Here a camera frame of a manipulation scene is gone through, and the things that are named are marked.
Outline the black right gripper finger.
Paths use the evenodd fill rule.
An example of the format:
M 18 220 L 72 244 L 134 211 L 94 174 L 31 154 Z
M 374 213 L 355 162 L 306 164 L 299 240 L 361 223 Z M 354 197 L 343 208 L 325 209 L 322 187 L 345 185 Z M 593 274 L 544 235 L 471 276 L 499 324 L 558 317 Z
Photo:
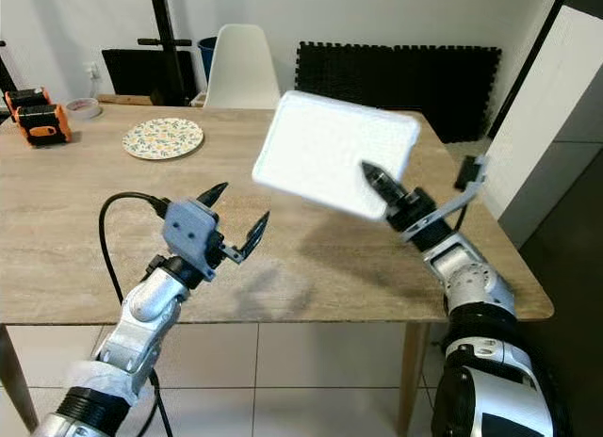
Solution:
M 388 171 L 381 169 L 380 166 L 371 162 L 361 162 L 363 175 L 367 180 L 371 190 L 383 200 L 387 209 L 401 209 L 408 207 L 409 192 L 395 178 L 388 174 Z

